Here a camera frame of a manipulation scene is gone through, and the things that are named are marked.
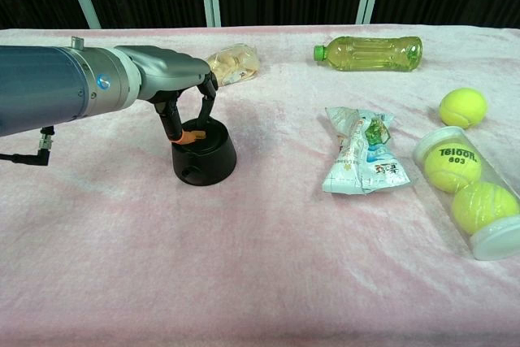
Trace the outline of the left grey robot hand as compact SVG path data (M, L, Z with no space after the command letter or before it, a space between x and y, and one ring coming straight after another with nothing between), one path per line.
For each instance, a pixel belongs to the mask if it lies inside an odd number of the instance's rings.
M188 145L206 138L209 120L219 89L215 74L203 59L157 46L119 46L138 68L141 87L138 98L154 105L168 140ZM196 127L185 131L177 107L180 95L192 87L202 95Z

